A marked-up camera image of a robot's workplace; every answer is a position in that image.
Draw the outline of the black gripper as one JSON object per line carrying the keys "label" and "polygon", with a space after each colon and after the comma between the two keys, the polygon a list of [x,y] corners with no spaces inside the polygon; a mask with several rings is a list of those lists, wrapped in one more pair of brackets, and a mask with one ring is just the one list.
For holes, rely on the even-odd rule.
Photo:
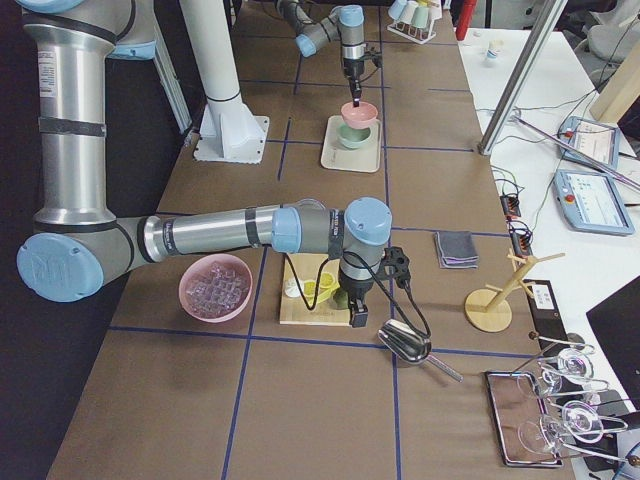
{"label": "black gripper", "polygon": [[360,105],[362,88],[360,78],[364,73],[364,45],[342,45],[343,74],[349,83],[352,103],[354,107]]}
{"label": "black gripper", "polygon": [[364,302],[366,294],[374,284],[367,266],[356,257],[343,257],[339,262],[339,285],[348,295],[350,326],[363,328],[368,321],[368,308]]}

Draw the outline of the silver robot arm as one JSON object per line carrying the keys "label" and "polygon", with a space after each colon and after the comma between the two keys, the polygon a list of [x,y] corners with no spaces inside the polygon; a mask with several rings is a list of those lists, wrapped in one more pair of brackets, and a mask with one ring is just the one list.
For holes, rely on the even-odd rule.
{"label": "silver robot arm", "polygon": [[[317,202],[249,207],[176,217],[118,219],[106,204],[105,59],[153,59],[154,1],[16,1],[24,30],[37,44],[44,206],[32,235],[19,248],[23,282],[39,296],[74,302],[121,275],[172,256],[270,246],[286,254],[327,254],[339,259],[339,292],[350,325],[363,327],[365,295],[384,272],[383,247],[391,212],[364,197],[345,211]],[[364,39],[361,6],[334,9],[309,23],[298,1],[275,1],[277,12],[300,33],[305,50],[341,45],[341,65],[362,118],[364,62],[376,59]],[[262,160],[269,118],[255,116],[238,82],[223,1],[180,1],[207,101],[196,159],[256,164]],[[346,124],[358,121],[343,115]]]}

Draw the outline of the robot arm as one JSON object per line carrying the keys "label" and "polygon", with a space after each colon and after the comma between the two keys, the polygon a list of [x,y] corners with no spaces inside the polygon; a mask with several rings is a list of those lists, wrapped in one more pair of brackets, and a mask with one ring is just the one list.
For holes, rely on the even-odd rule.
{"label": "robot arm", "polygon": [[337,6],[320,21],[313,21],[294,0],[275,2],[277,13],[295,31],[296,45],[303,57],[317,54],[331,42],[341,48],[341,65],[348,81],[354,107],[362,97],[361,77],[367,54],[364,38],[364,13],[359,5]]}

